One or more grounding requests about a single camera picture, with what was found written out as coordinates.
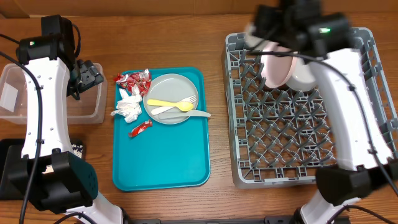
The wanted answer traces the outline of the yellow plastic spoon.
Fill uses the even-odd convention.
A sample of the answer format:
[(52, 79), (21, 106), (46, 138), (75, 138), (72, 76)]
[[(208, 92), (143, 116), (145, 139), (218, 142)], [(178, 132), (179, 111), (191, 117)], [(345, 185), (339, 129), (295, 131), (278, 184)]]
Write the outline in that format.
[(173, 102), (168, 102), (168, 101), (162, 101), (162, 100), (153, 100), (153, 99), (149, 99), (147, 100), (147, 104), (151, 105), (151, 106), (166, 106), (169, 107), (169, 109), (173, 108), (173, 107), (177, 107), (180, 111), (190, 111), (193, 109), (193, 103), (189, 102), (189, 101), (180, 101), (177, 103), (173, 103)]

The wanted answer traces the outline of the large red snack wrapper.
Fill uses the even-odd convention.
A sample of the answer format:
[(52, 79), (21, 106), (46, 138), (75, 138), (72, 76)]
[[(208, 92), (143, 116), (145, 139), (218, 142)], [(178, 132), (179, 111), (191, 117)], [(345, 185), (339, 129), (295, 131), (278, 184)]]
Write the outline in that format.
[(129, 93), (132, 93), (133, 88), (136, 86), (141, 96), (145, 96), (148, 93), (151, 81), (152, 77), (148, 69), (140, 72), (119, 73), (116, 78), (114, 78), (114, 82), (121, 88), (126, 89)]

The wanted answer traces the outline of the white napkin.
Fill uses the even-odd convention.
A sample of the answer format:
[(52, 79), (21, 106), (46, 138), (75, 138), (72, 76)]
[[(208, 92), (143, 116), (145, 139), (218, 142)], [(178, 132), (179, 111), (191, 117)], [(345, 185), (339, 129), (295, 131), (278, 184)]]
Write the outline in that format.
[(124, 117), (126, 123), (131, 123), (142, 113), (140, 106), (142, 96), (140, 95), (140, 90), (137, 85), (134, 85), (131, 94), (123, 88), (119, 89), (119, 93), (121, 99), (117, 102), (116, 110), (112, 111), (110, 115), (121, 115)]

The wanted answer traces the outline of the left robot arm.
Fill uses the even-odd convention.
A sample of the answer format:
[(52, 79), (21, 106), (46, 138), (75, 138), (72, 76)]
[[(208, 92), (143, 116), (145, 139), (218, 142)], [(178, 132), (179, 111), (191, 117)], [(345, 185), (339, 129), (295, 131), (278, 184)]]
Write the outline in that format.
[(98, 189), (94, 167), (75, 155), (68, 132), (67, 97), (103, 82), (89, 60), (79, 59), (77, 26), (59, 15), (41, 19), (41, 35), (17, 43), (12, 62), (27, 83), (27, 130), (19, 160), (9, 169), (23, 205), (49, 210), (62, 220), (128, 223), (126, 212)]

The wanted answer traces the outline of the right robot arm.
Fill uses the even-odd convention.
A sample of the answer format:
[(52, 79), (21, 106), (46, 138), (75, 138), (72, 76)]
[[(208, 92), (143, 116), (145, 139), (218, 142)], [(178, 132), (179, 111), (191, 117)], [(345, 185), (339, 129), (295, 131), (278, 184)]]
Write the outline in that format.
[(258, 6), (252, 35), (283, 46), (280, 57), (305, 60), (336, 143), (336, 164), (317, 170), (315, 195), (290, 221), (335, 223), (373, 191), (395, 188), (397, 158), (376, 121), (348, 18), (340, 12), (324, 15), (320, 1), (281, 1), (277, 7)]

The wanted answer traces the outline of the grey bowl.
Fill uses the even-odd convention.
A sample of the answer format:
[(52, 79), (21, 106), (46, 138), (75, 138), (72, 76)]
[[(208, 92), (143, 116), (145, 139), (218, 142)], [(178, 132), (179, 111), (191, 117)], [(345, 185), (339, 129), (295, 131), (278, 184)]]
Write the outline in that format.
[(309, 64), (304, 64), (302, 58), (298, 58), (292, 75), (286, 85), (295, 91), (310, 91), (317, 86), (315, 77), (310, 71)]

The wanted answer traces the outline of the small red ketchup packet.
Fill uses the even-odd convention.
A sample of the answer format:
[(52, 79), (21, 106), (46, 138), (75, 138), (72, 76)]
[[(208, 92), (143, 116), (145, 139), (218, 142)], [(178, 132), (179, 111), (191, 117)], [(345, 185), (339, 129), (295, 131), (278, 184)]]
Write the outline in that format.
[(130, 138), (134, 138), (143, 131), (145, 131), (147, 128), (152, 127), (152, 120), (148, 119), (147, 121), (144, 121), (140, 125), (136, 126), (135, 128), (132, 129), (132, 131), (128, 134)]

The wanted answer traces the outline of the white pink-rimmed plate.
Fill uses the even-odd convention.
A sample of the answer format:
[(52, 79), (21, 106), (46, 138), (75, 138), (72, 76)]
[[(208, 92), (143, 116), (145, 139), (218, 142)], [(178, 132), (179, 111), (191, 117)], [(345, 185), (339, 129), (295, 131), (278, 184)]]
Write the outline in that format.
[(266, 87), (278, 88), (284, 85), (292, 76), (297, 59), (295, 57), (262, 55), (261, 63), (264, 65), (261, 77), (266, 79)]

